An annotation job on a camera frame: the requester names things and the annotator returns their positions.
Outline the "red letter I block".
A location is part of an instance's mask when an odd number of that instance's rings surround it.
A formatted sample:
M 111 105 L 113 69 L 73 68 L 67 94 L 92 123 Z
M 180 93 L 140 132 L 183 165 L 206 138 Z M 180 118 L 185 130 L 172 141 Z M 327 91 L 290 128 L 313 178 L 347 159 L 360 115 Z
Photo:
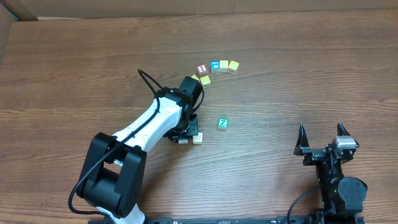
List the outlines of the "red letter I block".
M 201 65 L 197 66 L 197 75 L 199 77 L 208 75 L 208 69 L 205 64 L 201 64 Z

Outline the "yellow block middle top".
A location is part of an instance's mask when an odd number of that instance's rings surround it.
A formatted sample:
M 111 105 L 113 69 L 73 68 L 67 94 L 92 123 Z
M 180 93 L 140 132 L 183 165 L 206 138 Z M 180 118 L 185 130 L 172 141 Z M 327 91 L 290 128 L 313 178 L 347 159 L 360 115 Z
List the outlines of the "yellow block middle top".
M 229 70 L 229 61 L 220 60 L 220 73 L 228 73 L 228 70 Z

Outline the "yellow block far right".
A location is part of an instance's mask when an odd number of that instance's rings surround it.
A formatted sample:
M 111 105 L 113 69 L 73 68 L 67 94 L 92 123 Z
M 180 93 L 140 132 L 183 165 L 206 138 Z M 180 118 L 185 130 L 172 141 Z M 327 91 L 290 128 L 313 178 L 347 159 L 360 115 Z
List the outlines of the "yellow block far right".
M 234 60 L 231 60 L 229 62 L 229 66 L 228 66 L 229 73 L 236 74 L 238 68 L 239 68 L 239 62 L 236 62 Z

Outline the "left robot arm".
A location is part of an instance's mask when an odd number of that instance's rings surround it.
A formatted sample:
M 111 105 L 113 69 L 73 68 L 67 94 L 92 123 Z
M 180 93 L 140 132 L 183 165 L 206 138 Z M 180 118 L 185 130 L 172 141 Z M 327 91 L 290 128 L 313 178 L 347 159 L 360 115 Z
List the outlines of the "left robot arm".
M 178 88 L 156 91 L 148 110 L 128 127 L 98 133 L 70 195 L 95 207 L 102 223 L 147 223 L 138 207 L 147 155 L 161 138 L 186 144 L 199 137 L 195 112 L 203 98 L 202 84 L 185 77 Z

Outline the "blue letter P block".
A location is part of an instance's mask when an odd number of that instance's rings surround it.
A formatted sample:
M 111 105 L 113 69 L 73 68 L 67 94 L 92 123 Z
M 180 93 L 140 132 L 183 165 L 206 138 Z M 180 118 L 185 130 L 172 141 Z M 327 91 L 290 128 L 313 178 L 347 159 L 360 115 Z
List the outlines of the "blue letter P block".
M 188 144 L 188 139 L 179 139 L 178 143 L 179 144 Z

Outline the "yellow block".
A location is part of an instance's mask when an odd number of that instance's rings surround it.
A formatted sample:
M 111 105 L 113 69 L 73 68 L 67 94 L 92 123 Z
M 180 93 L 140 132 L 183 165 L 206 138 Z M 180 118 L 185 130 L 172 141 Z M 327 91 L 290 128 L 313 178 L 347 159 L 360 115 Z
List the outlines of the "yellow block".
M 239 68 L 239 62 L 236 62 L 234 60 L 231 60 L 229 62 L 229 66 L 228 66 L 229 73 L 236 74 L 238 68 Z
M 200 82 L 200 79 L 196 75 L 192 75 L 191 78 L 196 79 L 197 81 Z
M 228 73 L 228 70 L 229 70 L 229 61 L 220 60 L 220 73 Z
M 210 77 L 208 75 L 200 77 L 200 82 L 203 86 L 208 86 L 211 84 Z

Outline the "yellow block left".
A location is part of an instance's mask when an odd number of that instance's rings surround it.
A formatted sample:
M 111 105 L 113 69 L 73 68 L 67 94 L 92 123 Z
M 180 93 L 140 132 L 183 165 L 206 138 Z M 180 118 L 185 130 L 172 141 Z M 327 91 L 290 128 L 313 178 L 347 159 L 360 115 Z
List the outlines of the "yellow block left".
M 200 82 L 200 79 L 196 75 L 192 75 L 191 78 L 196 79 L 197 81 Z

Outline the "cardboard box corner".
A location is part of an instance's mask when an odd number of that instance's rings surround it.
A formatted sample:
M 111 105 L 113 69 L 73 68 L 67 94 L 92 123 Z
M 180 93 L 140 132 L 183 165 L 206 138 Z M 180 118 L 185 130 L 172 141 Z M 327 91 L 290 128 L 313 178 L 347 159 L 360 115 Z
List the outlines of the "cardboard box corner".
M 21 0 L 1 0 L 1 63 L 13 22 L 36 21 L 37 16 Z

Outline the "blue picture block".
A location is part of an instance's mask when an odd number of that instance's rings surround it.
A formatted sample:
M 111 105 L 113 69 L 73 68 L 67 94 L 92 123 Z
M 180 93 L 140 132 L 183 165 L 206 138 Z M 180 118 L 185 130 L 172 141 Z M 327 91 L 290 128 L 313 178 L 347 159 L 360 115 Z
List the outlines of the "blue picture block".
M 220 72 L 220 61 L 211 61 L 210 63 L 211 73 L 219 73 Z

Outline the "green letter Z block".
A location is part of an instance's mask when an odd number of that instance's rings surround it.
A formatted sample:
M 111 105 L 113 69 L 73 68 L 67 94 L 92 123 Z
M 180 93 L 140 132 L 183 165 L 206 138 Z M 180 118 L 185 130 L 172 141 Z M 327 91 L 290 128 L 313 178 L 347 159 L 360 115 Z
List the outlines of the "green letter Z block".
M 228 125 L 229 125 L 229 119 L 220 118 L 218 120 L 217 128 L 220 129 L 220 130 L 224 130 L 225 131 L 225 130 L 227 130 Z

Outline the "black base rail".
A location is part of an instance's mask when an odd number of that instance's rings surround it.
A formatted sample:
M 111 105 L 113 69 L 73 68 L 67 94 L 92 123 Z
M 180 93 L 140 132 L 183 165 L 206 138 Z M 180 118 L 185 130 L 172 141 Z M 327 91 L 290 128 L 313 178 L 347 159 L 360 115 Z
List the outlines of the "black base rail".
M 104 218 L 102 220 L 89 220 L 89 224 L 111 224 L 111 223 L 139 223 L 135 221 L 127 221 L 127 218 L 122 219 L 122 221 L 112 221 L 111 218 Z M 172 219 L 169 217 L 165 218 L 147 218 L 142 222 L 143 224 L 287 224 L 286 216 L 278 216 L 275 218 L 215 218 L 215 219 Z M 315 218 L 310 218 L 308 215 L 290 216 L 290 223 L 292 224 L 312 224 L 318 223 Z M 338 222 L 337 220 L 332 220 L 325 223 L 353 223 L 349 221 Z M 365 224 L 363 217 L 358 217 L 357 222 L 360 224 Z

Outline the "yellow block centre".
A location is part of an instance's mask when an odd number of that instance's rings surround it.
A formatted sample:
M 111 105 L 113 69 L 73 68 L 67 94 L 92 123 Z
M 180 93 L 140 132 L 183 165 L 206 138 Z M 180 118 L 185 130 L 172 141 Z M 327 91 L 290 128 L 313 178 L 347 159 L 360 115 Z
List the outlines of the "yellow block centre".
M 210 77 L 208 75 L 200 77 L 200 82 L 203 86 L 208 86 L 211 84 Z

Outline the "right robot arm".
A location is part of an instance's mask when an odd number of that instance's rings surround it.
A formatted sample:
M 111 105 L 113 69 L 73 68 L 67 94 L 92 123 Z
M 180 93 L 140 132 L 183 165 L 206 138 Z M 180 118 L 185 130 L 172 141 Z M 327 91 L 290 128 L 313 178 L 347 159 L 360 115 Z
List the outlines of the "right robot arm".
M 294 155 L 303 156 L 303 165 L 315 166 L 325 217 L 354 220 L 363 211 L 368 186 L 356 177 L 346 177 L 341 165 L 353 160 L 359 143 L 342 123 L 337 136 L 323 149 L 312 149 L 303 124 L 299 126 Z

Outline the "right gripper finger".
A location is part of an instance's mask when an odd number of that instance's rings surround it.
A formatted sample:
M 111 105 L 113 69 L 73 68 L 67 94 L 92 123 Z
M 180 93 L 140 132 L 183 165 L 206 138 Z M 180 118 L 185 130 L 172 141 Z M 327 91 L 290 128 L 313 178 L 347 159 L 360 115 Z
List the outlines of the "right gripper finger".
M 337 124 L 337 135 L 338 136 L 349 136 L 350 133 L 346 130 L 342 122 Z
M 294 149 L 294 155 L 303 156 L 309 150 L 310 150 L 310 146 L 309 146 L 307 135 L 305 132 L 305 126 L 304 126 L 304 124 L 301 124 L 299 127 L 298 139 L 297 139 L 295 149 Z

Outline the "white natural wood block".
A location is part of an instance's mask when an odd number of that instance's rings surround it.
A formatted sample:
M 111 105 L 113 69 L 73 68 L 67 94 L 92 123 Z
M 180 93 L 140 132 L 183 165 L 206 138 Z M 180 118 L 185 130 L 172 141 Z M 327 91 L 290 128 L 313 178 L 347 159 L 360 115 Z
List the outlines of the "white natural wood block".
M 194 144 L 202 144 L 203 143 L 203 133 L 198 133 L 197 135 L 194 135 L 192 140 L 193 140 Z

